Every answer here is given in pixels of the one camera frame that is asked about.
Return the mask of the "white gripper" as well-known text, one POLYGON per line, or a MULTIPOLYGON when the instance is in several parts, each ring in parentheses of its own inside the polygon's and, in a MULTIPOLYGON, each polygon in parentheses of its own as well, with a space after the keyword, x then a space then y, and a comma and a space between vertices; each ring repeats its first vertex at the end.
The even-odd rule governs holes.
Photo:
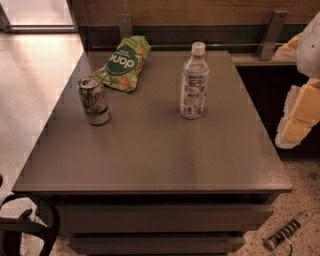
POLYGON ((298 146, 320 122, 320 12, 274 53, 275 59, 291 59, 310 79, 302 87, 292 85, 283 108, 275 144, 281 149, 298 146))

